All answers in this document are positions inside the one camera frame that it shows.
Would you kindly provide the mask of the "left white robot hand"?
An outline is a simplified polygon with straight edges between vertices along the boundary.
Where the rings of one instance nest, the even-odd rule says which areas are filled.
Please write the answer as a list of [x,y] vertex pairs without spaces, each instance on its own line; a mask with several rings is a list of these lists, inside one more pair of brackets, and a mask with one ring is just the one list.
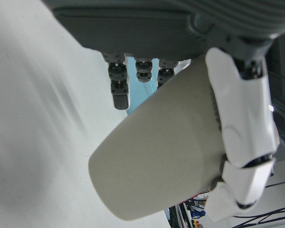
[[158,90],[89,159],[107,208],[139,219],[211,189],[220,221],[253,209],[275,163],[266,53],[285,34],[285,0],[47,0],[58,22],[108,63],[114,105],[129,107],[126,57]]

